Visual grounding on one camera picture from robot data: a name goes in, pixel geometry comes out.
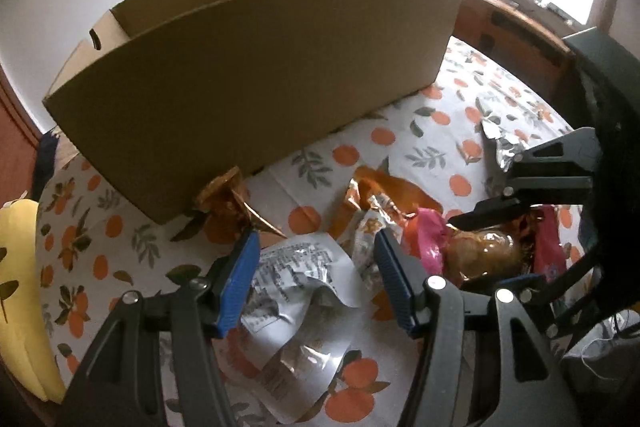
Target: silver wrapper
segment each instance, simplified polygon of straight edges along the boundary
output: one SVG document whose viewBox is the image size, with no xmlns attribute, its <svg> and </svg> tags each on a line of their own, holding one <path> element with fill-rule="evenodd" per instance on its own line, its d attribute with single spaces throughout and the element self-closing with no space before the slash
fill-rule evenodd
<svg viewBox="0 0 640 427">
<path fill-rule="evenodd" d="M 495 143 L 495 161 L 498 167 L 502 172 L 507 172 L 511 168 L 513 157 L 526 149 L 524 143 L 486 118 L 482 118 L 481 125 L 487 140 Z"/>
</svg>

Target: banana plush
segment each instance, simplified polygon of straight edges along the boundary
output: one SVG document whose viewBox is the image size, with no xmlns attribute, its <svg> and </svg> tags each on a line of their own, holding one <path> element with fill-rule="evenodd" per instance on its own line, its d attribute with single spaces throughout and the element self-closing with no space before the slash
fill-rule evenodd
<svg viewBox="0 0 640 427">
<path fill-rule="evenodd" d="M 0 356 L 12 375 L 43 401 L 60 403 L 65 386 L 40 309 L 35 267 L 38 204 L 0 208 Z"/>
</svg>

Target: cardboard box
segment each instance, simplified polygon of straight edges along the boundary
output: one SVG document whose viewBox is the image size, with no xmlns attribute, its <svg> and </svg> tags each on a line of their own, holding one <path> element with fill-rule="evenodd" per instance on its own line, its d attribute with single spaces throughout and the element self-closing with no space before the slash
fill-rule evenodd
<svg viewBox="0 0 640 427">
<path fill-rule="evenodd" d="M 460 0 L 124 0 L 44 105 L 157 223 L 438 73 Z"/>
</svg>

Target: table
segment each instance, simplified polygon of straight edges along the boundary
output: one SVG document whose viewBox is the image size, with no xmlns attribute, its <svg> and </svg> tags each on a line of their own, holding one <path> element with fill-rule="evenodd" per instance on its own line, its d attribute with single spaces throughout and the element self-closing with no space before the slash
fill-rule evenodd
<svg viewBox="0 0 640 427">
<path fill-rule="evenodd" d="M 265 168 L 247 180 L 250 202 L 287 235 L 325 230 L 354 170 L 384 164 L 391 175 L 414 182 L 439 201 L 447 218 L 466 212 L 494 190 L 484 163 L 482 118 L 499 123 L 527 146 L 571 131 L 519 79 L 452 37 L 434 84 Z M 583 254 L 579 211 L 564 206 L 559 216 L 569 266 Z M 50 344 L 66 385 L 120 295 L 132 288 L 145 296 L 172 292 L 176 274 L 204 271 L 229 252 L 230 238 L 206 226 L 171 242 L 188 220 L 179 216 L 164 226 L 154 224 L 81 155 L 49 182 L 39 209 L 36 263 Z M 74 241 L 80 236 L 82 241 Z M 582 290 L 578 285 L 568 298 Z M 376 295 L 372 304 L 374 311 L 350 348 L 367 361 L 370 381 L 356 388 L 334 378 L 331 393 L 303 425 L 396 425 L 419 346 L 396 325 L 388 301 Z M 176 412 L 169 341 L 163 339 L 161 347 L 168 422 L 178 426 L 182 417 Z M 275 424 L 247 391 L 231 383 L 227 390 L 239 419 L 248 425 Z"/>
</svg>

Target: metal screw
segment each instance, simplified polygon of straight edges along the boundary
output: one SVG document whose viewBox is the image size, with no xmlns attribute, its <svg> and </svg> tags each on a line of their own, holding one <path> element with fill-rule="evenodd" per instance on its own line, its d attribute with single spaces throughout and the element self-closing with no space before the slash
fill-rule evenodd
<svg viewBox="0 0 640 427">
<path fill-rule="evenodd" d="M 444 286 L 447 285 L 447 282 L 439 275 L 432 275 L 427 279 L 427 284 L 429 285 L 429 288 L 433 288 L 434 290 L 442 290 Z"/>
<path fill-rule="evenodd" d="M 500 288 L 495 293 L 495 298 L 497 298 L 500 302 L 509 304 L 511 301 L 513 301 L 513 293 L 511 293 L 511 291 L 509 291 L 507 288 Z"/>
<path fill-rule="evenodd" d="M 204 277 L 195 277 L 189 281 L 189 286 L 194 290 L 206 290 L 209 287 L 209 281 Z"/>
<path fill-rule="evenodd" d="M 526 288 L 520 292 L 520 302 L 528 303 L 533 298 L 533 292 Z"/>
<path fill-rule="evenodd" d="M 546 328 L 546 336 L 550 339 L 554 339 L 558 335 L 558 326 L 551 324 Z"/>
<path fill-rule="evenodd" d="M 138 292 L 134 291 L 126 292 L 122 296 L 122 302 L 124 302 L 125 304 L 135 304 L 139 299 L 140 295 L 138 294 Z"/>
</svg>

